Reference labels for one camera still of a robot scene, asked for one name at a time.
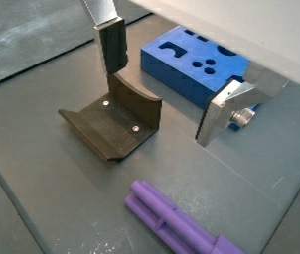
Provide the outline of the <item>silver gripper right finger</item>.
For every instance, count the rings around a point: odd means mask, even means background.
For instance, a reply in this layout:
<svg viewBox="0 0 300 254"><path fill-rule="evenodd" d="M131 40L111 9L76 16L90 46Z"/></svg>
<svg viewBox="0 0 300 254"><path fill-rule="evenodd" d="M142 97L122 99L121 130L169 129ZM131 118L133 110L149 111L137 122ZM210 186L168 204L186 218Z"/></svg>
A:
<svg viewBox="0 0 300 254"><path fill-rule="evenodd" d="M248 64L243 78L244 83L230 80L209 102L196 135L202 147L230 123L243 128L255 116L251 106L271 100L288 83L283 75L257 63Z"/></svg>

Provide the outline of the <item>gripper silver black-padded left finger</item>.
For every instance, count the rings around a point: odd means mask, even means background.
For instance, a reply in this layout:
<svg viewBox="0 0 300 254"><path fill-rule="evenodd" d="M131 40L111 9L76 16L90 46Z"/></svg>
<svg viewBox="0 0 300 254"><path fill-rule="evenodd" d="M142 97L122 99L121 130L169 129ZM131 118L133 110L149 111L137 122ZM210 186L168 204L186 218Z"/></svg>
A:
<svg viewBox="0 0 300 254"><path fill-rule="evenodd" d="M125 20L118 16L113 0L79 0L93 22L94 38L101 52L107 75L127 66L127 44Z"/></svg>

